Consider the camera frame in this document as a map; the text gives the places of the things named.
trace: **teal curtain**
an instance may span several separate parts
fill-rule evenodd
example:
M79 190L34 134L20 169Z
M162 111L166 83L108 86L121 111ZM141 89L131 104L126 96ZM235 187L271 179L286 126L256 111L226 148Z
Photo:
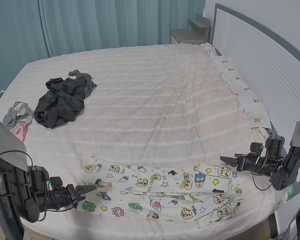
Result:
M0 90L42 58L168 44L203 10L204 0L0 0Z

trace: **cartoon print pajamas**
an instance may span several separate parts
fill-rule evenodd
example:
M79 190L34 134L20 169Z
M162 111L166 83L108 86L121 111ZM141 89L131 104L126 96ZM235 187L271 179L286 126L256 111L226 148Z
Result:
M80 184L95 185L77 210L102 216L193 222L227 220L243 200L237 174L221 165L150 168L92 158L81 168Z

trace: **yellow star print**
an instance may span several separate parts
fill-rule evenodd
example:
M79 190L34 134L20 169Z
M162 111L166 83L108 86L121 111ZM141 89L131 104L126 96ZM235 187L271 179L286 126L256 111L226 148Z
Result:
M217 184L219 183L219 180L214 179L212 183L213 183L214 185L217 185Z
M100 207L100 209L104 212L104 211L107 210L107 207L103 205L103 206Z

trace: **gray garment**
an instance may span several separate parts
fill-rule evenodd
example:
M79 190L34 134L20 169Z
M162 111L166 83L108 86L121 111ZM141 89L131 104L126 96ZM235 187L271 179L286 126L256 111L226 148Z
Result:
M92 82L92 77L89 74L81 73L77 69L73 70L72 72L70 71L68 76L70 76L70 77L75 76L75 78L84 76L84 78L85 78L84 98L89 97L93 91L93 88L98 86L97 84Z
M16 106L21 107L22 113L16 111ZM16 101L12 107L9 108L8 113L2 119L2 123L5 127L11 130L18 122L24 121L29 123L33 118L33 115L28 107L28 103Z

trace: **clothing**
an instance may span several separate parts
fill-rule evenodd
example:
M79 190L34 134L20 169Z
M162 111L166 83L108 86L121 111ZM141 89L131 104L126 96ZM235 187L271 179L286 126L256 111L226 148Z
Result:
M24 142L25 135L27 134L27 123L26 122L18 122L11 130L20 141Z
M7 114L2 119L5 127L11 130L18 122L29 123L32 121L33 115L28 107L28 103L16 101L12 107L9 108Z
M203 227L236 216L243 192L226 166L150 168L91 159L81 168L80 185L95 185L77 210L110 217L197 223Z
M70 71L68 76L72 77L75 76L75 78L79 78L84 76L85 77L85 88L84 88L84 98L87 98L90 96L90 94L93 91L94 87L97 87L98 85L92 82L92 77L87 74L87 73L81 73L79 70L73 70L72 72Z
M74 121L84 108L85 77L50 79L46 87L47 93L39 99L34 110L35 121L51 129Z

